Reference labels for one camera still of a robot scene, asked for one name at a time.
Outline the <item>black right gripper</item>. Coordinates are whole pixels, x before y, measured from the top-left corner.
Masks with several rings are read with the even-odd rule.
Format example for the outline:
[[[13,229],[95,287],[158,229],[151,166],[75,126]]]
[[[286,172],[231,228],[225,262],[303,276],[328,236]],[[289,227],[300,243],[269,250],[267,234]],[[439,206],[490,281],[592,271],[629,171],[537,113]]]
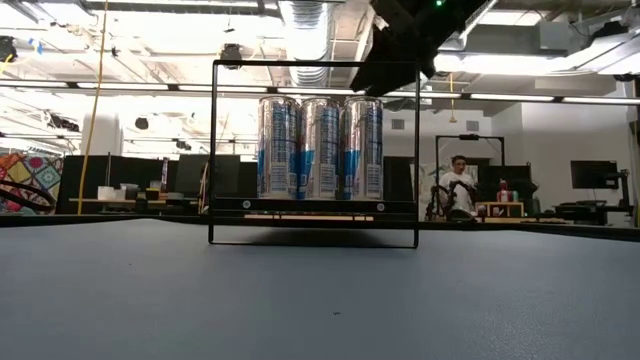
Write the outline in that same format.
[[[417,71],[431,78],[441,45],[441,10],[376,9],[375,13],[383,25],[374,25],[371,50],[349,88],[379,97],[414,83]]]

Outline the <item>white round column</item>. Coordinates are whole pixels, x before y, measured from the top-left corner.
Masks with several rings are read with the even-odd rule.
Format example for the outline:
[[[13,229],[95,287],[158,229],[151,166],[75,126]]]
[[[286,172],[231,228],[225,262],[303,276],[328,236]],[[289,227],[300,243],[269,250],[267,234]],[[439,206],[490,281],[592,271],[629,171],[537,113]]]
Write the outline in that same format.
[[[90,155],[121,156],[124,144],[123,124],[117,113],[98,112],[95,117],[93,135],[90,136],[91,113],[86,113],[82,123],[81,154],[86,153],[91,140]]]

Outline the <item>wooden shelf black metal frame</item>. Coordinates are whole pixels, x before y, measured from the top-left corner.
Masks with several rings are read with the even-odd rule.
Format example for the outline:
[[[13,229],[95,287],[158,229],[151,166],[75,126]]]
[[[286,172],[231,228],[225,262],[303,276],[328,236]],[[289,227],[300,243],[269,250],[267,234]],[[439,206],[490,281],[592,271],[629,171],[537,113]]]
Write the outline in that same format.
[[[400,245],[347,245],[347,240],[330,245],[328,240],[314,240],[308,246],[346,246],[364,248],[412,248],[420,244],[419,190],[417,189],[419,174],[420,114],[414,111],[414,178],[413,202],[346,201],[346,200],[269,200],[259,198],[220,197],[215,194],[216,150],[215,132],[218,97],[219,66],[282,66],[282,67],[320,67],[359,69],[366,66],[402,67],[419,65],[411,62],[372,62],[364,61],[294,61],[294,60],[214,60],[212,64],[211,90],[211,137],[209,156],[209,182],[206,214],[200,215],[208,227],[207,241],[209,245],[241,245],[231,242],[216,242],[215,226],[257,226],[269,228],[299,228],[320,230],[412,230],[413,243],[410,246]]]

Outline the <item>black monitor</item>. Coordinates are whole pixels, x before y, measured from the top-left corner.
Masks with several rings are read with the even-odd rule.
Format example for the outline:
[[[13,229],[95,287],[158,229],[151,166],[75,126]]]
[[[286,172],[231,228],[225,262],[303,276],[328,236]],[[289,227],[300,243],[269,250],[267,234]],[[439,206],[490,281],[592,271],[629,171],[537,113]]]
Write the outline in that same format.
[[[178,160],[174,190],[185,197],[199,195],[202,176],[208,161],[208,154],[182,154]]]

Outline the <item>long overhead light bar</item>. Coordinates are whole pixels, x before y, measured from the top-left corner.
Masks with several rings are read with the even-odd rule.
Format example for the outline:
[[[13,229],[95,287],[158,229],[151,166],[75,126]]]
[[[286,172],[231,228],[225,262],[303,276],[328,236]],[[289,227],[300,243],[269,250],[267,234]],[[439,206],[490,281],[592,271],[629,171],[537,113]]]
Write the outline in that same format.
[[[212,92],[223,95],[302,95],[302,96],[365,96],[364,91],[354,92],[341,88],[317,87],[274,87],[274,86],[242,86],[242,85],[187,85],[187,84],[154,84],[154,83],[110,83],[103,82],[65,82],[47,80],[0,80],[0,88],[34,89],[44,91],[63,91],[87,93],[98,87],[102,92],[111,95],[167,95],[206,96]],[[529,95],[471,93],[452,91],[421,91],[420,99],[428,100],[462,100],[462,101],[495,101],[524,103],[557,103],[611,106],[640,106],[640,98],[600,97],[600,96],[563,96],[563,95]]]

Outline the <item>black office partition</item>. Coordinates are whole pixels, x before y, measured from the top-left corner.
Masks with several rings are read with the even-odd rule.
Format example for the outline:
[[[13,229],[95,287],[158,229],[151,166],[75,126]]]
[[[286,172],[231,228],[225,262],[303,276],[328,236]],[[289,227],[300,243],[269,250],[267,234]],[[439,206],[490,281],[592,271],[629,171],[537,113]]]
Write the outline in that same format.
[[[80,178],[83,168],[83,156],[67,156],[63,160],[59,194],[56,204],[56,214],[77,213]],[[98,198],[99,186],[120,188],[122,183],[136,184],[141,188],[148,187],[151,181],[161,179],[163,161],[135,157],[121,157],[108,155],[92,155],[88,158],[83,188],[83,214],[97,213],[101,206],[91,203]]]

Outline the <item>black background equipment stand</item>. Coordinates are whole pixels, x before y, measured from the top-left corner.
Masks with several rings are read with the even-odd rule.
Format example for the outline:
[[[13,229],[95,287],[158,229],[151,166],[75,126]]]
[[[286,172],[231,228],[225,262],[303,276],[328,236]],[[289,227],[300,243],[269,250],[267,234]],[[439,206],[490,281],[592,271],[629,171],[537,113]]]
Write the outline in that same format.
[[[554,207],[558,218],[582,225],[605,226],[609,213],[633,214],[627,169],[619,170],[615,161],[572,160],[570,166],[574,190],[621,190],[622,195],[614,205],[598,199],[561,203]]]

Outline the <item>blue table mat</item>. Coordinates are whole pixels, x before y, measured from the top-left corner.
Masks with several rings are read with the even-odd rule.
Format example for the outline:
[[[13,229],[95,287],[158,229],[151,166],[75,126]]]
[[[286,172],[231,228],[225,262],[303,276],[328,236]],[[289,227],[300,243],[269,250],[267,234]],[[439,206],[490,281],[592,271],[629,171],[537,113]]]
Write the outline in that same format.
[[[133,220],[0,232],[0,360],[640,360],[640,243]]]

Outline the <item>black curved hoop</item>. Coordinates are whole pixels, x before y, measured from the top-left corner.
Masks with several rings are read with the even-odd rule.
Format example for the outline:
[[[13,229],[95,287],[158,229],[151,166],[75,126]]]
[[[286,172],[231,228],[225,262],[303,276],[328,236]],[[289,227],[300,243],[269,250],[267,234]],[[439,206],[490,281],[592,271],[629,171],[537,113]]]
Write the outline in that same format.
[[[38,197],[40,197],[40,198],[45,200],[45,204],[40,204],[40,203],[37,203],[37,202],[32,201],[32,200],[24,199],[24,198],[22,198],[22,197],[20,197],[20,196],[18,196],[16,194],[11,193],[10,191],[3,190],[3,189],[0,188],[0,197],[1,198],[7,199],[7,200],[9,200],[11,202],[14,202],[14,203],[18,204],[18,205],[30,208],[30,209],[32,209],[34,211],[41,211],[41,212],[49,212],[49,211],[54,210],[56,208],[56,200],[47,191],[43,191],[41,189],[32,187],[32,186],[27,185],[27,184],[17,183],[17,182],[8,181],[8,180],[0,180],[0,185],[5,185],[5,186],[12,187],[12,188],[26,190],[28,192],[36,194]]]

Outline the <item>person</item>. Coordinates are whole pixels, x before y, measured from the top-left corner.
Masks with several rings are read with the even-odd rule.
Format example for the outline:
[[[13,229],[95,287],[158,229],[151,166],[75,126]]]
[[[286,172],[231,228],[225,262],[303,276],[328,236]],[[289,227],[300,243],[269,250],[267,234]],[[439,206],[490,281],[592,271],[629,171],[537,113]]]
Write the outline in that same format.
[[[474,222],[476,182],[466,172],[466,157],[456,155],[451,159],[452,169],[438,182],[439,200],[448,221]]]

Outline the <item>wooden crate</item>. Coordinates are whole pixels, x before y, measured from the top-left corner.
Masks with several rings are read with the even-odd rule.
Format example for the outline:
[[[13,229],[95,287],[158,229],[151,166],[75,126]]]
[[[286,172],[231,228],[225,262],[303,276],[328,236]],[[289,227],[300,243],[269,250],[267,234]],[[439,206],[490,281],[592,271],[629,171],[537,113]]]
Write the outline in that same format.
[[[522,218],[526,216],[522,202],[478,202],[476,212],[485,218]]]

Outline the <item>black background stand frame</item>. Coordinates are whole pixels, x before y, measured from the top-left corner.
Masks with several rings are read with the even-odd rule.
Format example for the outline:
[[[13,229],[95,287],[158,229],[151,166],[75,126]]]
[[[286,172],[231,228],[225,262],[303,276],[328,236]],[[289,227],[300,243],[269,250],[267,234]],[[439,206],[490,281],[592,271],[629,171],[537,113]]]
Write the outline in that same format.
[[[500,143],[500,149],[499,149],[500,166],[506,165],[506,154],[505,154],[506,146],[505,146],[505,139],[503,137],[500,137],[500,136],[482,136],[482,135],[478,135],[478,134],[474,134],[474,133],[459,134],[459,135],[437,135],[435,137],[435,148],[434,148],[434,150],[435,150],[435,165],[436,165],[435,183],[434,183],[434,185],[438,185],[440,177],[447,173],[447,172],[446,173],[441,173],[441,170],[440,170],[440,160],[441,160],[441,151],[442,151],[442,146],[440,145],[440,142],[443,139],[456,139],[456,140],[460,140],[460,141],[480,141],[480,140],[485,140],[487,142],[491,142],[492,140],[498,141]]]

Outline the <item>silver ceiling duct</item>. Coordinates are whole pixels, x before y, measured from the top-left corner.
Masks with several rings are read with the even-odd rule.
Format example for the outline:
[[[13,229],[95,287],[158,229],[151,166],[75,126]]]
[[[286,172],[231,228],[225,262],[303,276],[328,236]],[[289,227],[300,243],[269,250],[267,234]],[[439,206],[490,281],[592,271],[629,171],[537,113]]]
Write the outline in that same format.
[[[284,22],[288,60],[327,61],[332,20],[332,5],[318,1],[278,1]],[[327,67],[293,66],[292,82],[300,87],[325,87]]]
[[[467,18],[465,28],[462,31],[454,32],[441,48],[447,51],[463,51],[467,44],[468,35],[498,1],[499,0],[484,0],[481,6]]]

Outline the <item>colourful patterned wall quilt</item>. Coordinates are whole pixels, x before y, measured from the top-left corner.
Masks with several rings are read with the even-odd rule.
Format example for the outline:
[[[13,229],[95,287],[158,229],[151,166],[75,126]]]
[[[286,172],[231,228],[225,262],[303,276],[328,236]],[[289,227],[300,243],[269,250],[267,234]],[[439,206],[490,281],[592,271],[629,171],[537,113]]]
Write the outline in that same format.
[[[63,161],[61,158],[20,153],[0,154],[0,180],[8,180],[27,184],[49,192],[57,203],[62,177]],[[45,200],[26,190],[0,185],[3,190],[10,191],[24,199],[45,204]],[[49,212],[34,211],[0,197],[0,215],[49,215]]]

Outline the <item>black hanging ceiling fixture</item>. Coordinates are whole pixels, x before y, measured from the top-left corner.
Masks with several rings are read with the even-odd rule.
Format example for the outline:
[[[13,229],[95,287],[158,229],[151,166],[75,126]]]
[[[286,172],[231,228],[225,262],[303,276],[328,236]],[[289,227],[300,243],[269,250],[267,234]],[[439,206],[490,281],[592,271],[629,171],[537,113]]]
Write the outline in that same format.
[[[80,127],[77,123],[56,114],[50,114],[49,125],[53,128],[64,129],[70,132],[80,131]]]

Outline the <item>dark ceiling speaker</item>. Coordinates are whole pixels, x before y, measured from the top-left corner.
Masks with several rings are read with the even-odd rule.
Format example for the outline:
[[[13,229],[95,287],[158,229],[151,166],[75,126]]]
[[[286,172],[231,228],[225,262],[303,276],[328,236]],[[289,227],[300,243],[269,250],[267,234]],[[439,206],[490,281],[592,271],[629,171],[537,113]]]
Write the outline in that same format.
[[[0,63],[13,62],[17,59],[17,51],[14,46],[14,38],[0,35]]]

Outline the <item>blue silver Red Bull can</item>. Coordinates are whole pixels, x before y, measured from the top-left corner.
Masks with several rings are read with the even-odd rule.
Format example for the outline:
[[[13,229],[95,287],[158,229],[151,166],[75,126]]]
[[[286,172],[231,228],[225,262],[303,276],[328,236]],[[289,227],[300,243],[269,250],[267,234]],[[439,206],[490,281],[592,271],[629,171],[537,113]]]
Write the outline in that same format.
[[[310,98],[301,104],[299,199],[336,199],[339,114],[338,102],[330,98]]]
[[[295,199],[298,189],[299,105],[285,96],[259,101],[257,193],[259,198]]]
[[[348,98],[341,112],[342,198],[383,199],[383,106],[374,97]]]

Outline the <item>black computer tower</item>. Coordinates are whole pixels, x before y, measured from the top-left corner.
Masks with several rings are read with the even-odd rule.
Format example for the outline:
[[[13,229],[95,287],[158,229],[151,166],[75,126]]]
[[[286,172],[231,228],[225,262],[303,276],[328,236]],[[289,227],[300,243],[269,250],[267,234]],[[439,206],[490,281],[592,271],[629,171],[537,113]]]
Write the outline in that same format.
[[[257,163],[242,162],[239,155],[216,155],[215,196],[257,197]]]

